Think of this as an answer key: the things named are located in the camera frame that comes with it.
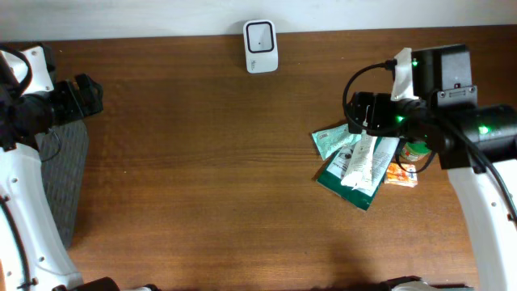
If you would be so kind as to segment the green lid seasoning jar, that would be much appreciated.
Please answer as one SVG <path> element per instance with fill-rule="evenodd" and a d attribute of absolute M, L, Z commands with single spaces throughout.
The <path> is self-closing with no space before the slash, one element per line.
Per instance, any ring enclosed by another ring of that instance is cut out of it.
<path fill-rule="evenodd" d="M 401 149 L 400 157 L 409 162 L 417 162 L 424 159 L 431 150 L 425 142 L 407 142 Z"/>

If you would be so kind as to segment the green white package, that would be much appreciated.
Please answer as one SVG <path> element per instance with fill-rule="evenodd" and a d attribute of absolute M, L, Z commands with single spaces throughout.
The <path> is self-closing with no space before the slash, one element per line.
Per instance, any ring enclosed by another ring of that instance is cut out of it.
<path fill-rule="evenodd" d="M 371 206 L 399 143 L 395 137 L 370 141 L 374 143 L 358 141 L 342 147 L 316 179 L 321 186 L 364 211 Z"/>

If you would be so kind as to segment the light green small pouch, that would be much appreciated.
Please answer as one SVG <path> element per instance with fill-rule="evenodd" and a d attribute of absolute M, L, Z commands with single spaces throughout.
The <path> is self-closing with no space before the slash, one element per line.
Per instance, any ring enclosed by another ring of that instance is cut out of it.
<path fill-rule="evenodd" d="M 347 124 L 317 131 L 311 136 L 322 160 L 328 159 L 336 150 L 340 150 L 344 146 L 353 146 L 361 139 L 359 134 L 349 132 Z"/>

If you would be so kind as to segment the orange Kleenex tissue pack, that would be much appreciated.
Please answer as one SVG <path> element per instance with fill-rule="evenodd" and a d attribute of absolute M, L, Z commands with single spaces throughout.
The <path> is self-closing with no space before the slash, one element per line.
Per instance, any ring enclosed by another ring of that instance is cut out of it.
<path fill-rule="evenodd" d="M 415 165 L 402 163 L 402 169 L 395 162 L 391 162 L 384 177 L 384 183 L 414 188 L 418 185 Z"/>

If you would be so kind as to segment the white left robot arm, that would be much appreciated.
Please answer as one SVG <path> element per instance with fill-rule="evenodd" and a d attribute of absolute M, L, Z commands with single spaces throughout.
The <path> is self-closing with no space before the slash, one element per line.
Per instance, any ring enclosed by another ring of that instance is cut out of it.
<path fill-rule="evenodd" d="M 117 290 L 110 277 L 85 282 L 61 241 L 44 191 L 36 137 L 103 110 L 87 74 L 56 80 L 52 50 L 1 47 L 1 269 L 7 290 Z"/>

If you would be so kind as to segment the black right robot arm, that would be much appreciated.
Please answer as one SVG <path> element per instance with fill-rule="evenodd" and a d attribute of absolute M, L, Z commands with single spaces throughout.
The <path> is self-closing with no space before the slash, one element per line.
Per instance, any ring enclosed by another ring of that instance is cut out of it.
<path fill-rule="evenodd" d="M 464 44 L 413 50 L 367 66 L 389 70 L 390 93 L 343 92 L 353 133 L 420 141 L 448 173 L 482 290 L 516 288 L 516 111 L 481 107 Z"/>

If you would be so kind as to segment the white tube beige cap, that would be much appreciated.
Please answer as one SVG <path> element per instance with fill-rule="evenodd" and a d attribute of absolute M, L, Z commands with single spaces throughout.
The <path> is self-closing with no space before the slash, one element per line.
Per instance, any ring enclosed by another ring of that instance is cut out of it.
<path fill-rule="evenodd" d="M 372 160 L 376 139 L 365 131 L 361 133 L 361 139 L 355 144 L 351 161 L 341 180 L 342 186 L 372 189 Z"/>

